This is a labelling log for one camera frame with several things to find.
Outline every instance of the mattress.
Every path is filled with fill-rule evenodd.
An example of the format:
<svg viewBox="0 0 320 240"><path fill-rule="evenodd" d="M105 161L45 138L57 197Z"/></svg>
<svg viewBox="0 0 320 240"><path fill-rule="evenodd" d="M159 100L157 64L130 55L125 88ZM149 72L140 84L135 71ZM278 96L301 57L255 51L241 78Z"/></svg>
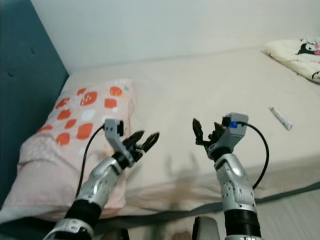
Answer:
<svg viewBox="0 0 320 240"><path fill-rule="evenodd" d="M259 48L87 69L72 74L63 91L116 78L136 81L131 130L160 132L158 143L128 170L119 215L190 211L221 201L213 162L194 143L194 117L208 134L230 112L248 115L262 131L270 163L256 198L320 182L320 86ZM286 130L268 107L278 108L293 128ZM234 153L254 183L265 160L259 136L248 129Z"/></svg>

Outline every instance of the black cable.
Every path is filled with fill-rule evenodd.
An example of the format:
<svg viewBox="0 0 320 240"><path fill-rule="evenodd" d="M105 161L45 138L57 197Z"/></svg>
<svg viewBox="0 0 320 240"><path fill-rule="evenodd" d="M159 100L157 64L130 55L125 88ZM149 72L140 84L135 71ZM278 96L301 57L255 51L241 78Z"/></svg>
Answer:
<svg viewBox="0 0 320 240"><path fill-rule="evenodd" d="M268 164L269 164L269 147L268 147L268 143L264 137L264 135L259 131L258 128L256 128L255 126L247 123L247 122L244 122L244 121L238 121L238 124L241 124L242 127L244 125L248 126L249 128L252 128L253 130L255 130L259 136L261 137L262 141L263 141L263 144L265 146L265 153L266 153L266 156L265 156L265 162L264 162L264 166L263 166L263 169L260 173L260 176L258 177L257 181L255 182L255 184L253 184L252 188L253 189L256 189L256 187L259 185L259 183L261 182L262 178L264 177L266 171L267 171L267 167L268 167Z"/></svg>
<svg viewBox="0 0 320 240"><path fill-rule="evenodd" d="M95 138L95 136L97 135L97 133L101 130L101 129L104 129L105 128L105 125L103 124L101 127L99 127L95 132L94 134L90 137L86 147L85 147L85 150L84 150L84 154L83 154L83 160L82 160L82 167L81 167L81 173L80 173L80 179L79 179L79 184L78 184L78 188L76 190L76 197L79 195L79 192L80 192L80 189L81 189L81 186L82 186L82 181L84 179L84 172L85 172L85 166L86 166L86 159L87 159L87 153L88 153L88 149L89 149L89 146L92 142L92 140Z"/></svg>

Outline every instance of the blue headboard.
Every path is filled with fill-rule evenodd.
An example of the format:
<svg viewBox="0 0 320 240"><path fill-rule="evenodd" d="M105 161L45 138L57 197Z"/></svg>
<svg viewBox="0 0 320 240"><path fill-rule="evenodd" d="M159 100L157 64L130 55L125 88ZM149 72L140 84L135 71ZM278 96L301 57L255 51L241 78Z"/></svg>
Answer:
<svg viewBox="0 0 320 240"><path fill-rule="evenodd" d="M0 17L2 206L21 144L44 124L68 74L29 0L1 0Z"/></svg>

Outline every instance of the cartoon character print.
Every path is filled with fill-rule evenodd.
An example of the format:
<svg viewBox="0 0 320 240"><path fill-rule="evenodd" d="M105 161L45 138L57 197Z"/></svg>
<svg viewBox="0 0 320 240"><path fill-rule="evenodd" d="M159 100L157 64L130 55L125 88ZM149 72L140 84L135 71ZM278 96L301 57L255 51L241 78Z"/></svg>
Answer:
<svg viewBox="0 0 320 240"><path fill-rule="evenodd" d="M299 54L311 54L311 55L319 55L320 56L320 43L315 41L315 42L305 42L301 44L300 50L297 53Z"/></svg>
<svg viewBox="0 0 320 240"><path fill-rule="evenodd" d="M320 71L316 71L312 74L312 81L320 84Z"/></svg>

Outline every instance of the patterned pillow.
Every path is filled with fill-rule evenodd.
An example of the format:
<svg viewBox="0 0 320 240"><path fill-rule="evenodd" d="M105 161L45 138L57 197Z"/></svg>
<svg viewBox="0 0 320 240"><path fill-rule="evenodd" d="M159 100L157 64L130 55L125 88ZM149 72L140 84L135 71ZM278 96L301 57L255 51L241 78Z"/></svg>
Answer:
<svg viewBox="0 0 320 240"><path fill-rule="evenodd" d="M106 118L123 120L127 137L133 106L133 84L126 79L62 92L44 126L21 146L18 174L1 210L0 222L26 217L20 212L19 216L6 219L12 207L54 207L55 212L68 209L76 195L90 137ZM101 160L113 153L104 131L100 131L87 153L83 181ZM122 177L106 209L125 205L125 184Z"/></svg>

